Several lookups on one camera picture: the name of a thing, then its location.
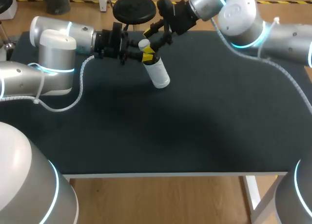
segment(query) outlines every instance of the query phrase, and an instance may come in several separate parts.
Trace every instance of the wooden floor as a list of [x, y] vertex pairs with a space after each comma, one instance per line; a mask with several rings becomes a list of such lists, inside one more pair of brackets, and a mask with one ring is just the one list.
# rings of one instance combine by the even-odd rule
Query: wooden floor
[[[312, 5], [263, 4], [259, 10], [266, 21], [279, 16], [281, 23], [312, 24]], [[15, 18], [3, 25], [9, 35], [18, 35], [29, 31], [35, 16], [49, 16], [43, 2], [19, 2]], [[97, 30], [110, 29], [114, 20], [111, 9], [100, 13], [98, 4], [87, 3], [73, 3], [68, 14], [50, 17], [90, 24]], [[213, 28], [209, 22], [199, 22], [194, 30]], [[257, 181], [263, 196], [274, 176], [257, 177]], [[79, 179], [71, 183], [80, 205], [79, 224], [249, 223], [238, 177]], [[267, 224], [274, 223], [272, 216]]]

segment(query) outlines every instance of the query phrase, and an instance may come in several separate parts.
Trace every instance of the stool seat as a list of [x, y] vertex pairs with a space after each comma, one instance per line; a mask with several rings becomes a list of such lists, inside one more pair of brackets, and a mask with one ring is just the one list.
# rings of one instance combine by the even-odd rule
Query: stool seat
[[113, 15], [124, 24], [142, 24], [155, 17], [156, 6], [152, 0], [118, 0], [113, 6]]
[[0, 0], [0, 14], [7, 11], [13, 4], [13, 0]]

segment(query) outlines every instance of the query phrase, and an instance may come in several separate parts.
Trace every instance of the white cable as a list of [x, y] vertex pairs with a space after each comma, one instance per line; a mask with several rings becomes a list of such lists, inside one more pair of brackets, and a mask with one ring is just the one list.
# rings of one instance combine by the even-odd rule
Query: white cable
[[37, 96], [35, 97], [35, 100], [34, 100], [34, 104], [38, 104], [39, 103], [39, 96], [41, 94], [41, 91], [42, 91], [42, 88], [43, 88], [43, 85], [44, 85], [44, 71], [43, 71], [43, 68], [39, 65], [39, 64], [36, 64], [38, 67], [40, 67], [40, 71], [41, 71], [41, 81], [40, 81], [40, 85], [39, 85], [39, 89], [38, 89], [38, 93], [37, 93]]
[[274, 28], [275, 25], [279, 24], [279, 17], [275, 17], [274, 18], [274, 22], [271, 24], [271, 26], [269, 27], [269, 30], [267, 32], [267, 35], [263, 38], [263, 41], [261, 43], [261, 45], [258, 48], [258, 58], [261, 58], [261, 51], [263, 48], [264, 43], [266, 42], [266, 40], [268, 39], [272, 29]]
[[[63, 111], [67, 111], [70, 108], [74, 107], [80, 101], [80, 99], [82, 97], [84, 67], [93, 58], [94, 58], [94, 56], [90, 56], [82, 63], [81, 70], [80, 70], [80, 75], [79, 75], [80, 90], [79, 90], [79, 94], [78, 94], [78, 97], [77, 97], [76, 101], [74, 101], [68, 107], [65, 107], [65, 108], [62, 108], [62, 109], [53, 109], [53, 108], [49, 107], [47, 104], [45, 104], [43, 101], [41, 101], [40, 99], [38, 99], [39, 104], [41, 104], [44, 108], [46, 108], [48, 111], [51, 111], [51, 112], [63, 112]], [[2, 101], [14, 101], [14, 100], [33, 100], [34, 101], [35, 98], [33, 96], [10, 96], [10, 97], [1, 98], [0, 102], [2, 102]]]
[[266, 64], [269, 64], [271, 66], [274, 66], [275, 68], [277, 68], [281, 73], [283, 73], [288, 79], [289, 81], [294, 85], [294, 87], [296, 88], [296, 90], [299, 92], [300, 96], [302, 97], [304, 103], [306, 104], [306, 106], [308, 107], [310, 113], [312, 114], [312, 106], [311, 103], [309, 102], [307, 96], [304, 94], [304, 92], [302, 91], [302, 89], [300, 88], [300, 86], [298, 85], [298, 83], [295, 81], [295, 79], [280, 65], [276, 64], [275, 62], [269, 61], [267, 59], [263, 59], [263, 58], [258, 58], [258, 57], [253, 57], [253, 56], [249, 56], [249, 55], [245, 55], [242, 54], [240, 52], [238, 52], [237, 50], [235, 50], [228, 42], [227, 40], [224, 38], [224, 36], [222, 35], [222, 33], [220, 32], [217, 24], [215, 23], [214, 19], [211, 18], [211, 23], [213, 24], [216, 32], [218, 33], [219, 37], [221, 38], [221, 40], [223, 41], [223, 43], [226, 45], [226, 47], [228, 47], [229, 50], [231, 50], [234, 54], [246, 58], [246, 59], [250, 59], [250, 60], [255, 60], [255, 61], [260, 61]]

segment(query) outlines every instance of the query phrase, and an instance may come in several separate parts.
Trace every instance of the black table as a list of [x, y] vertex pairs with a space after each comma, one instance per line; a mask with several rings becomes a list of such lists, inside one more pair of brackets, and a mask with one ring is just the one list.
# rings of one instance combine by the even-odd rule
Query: black table
[[[312, 117], [275, 68], [235, 56], [215, 32], [176, 37], [160, 55], [171, 78], [163, 90], [136, 61], [94, 59], [71, 110], [12, 101], [0, 104], [0, 121], [21, 130], [63, 174], [286, 172], [310, 149]], [[86, 58], [76, 57], [70, 94], [42, 100], [71, 104]], [[29, 33], [12, 60], [38, 61]], [[312, 100], [303, 66], [280, 64]]]

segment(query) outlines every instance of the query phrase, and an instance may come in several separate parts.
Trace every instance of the white table frame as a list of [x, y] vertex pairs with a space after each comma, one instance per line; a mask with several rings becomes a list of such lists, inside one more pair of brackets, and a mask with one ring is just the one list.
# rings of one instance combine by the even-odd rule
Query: white table frame
[[[65, 174], [70, 179], [82, 178], [134, 178], [134, 177], [198, 177], [198, 176], [243, 176], [252, 224], [261, 224], [275, 211], [275, 190], [287, 172], [257, 172], [257, 173], [120, 173], [120, 174]], [[265, 196], [261, 199], [255, 176], [278, 175]]]

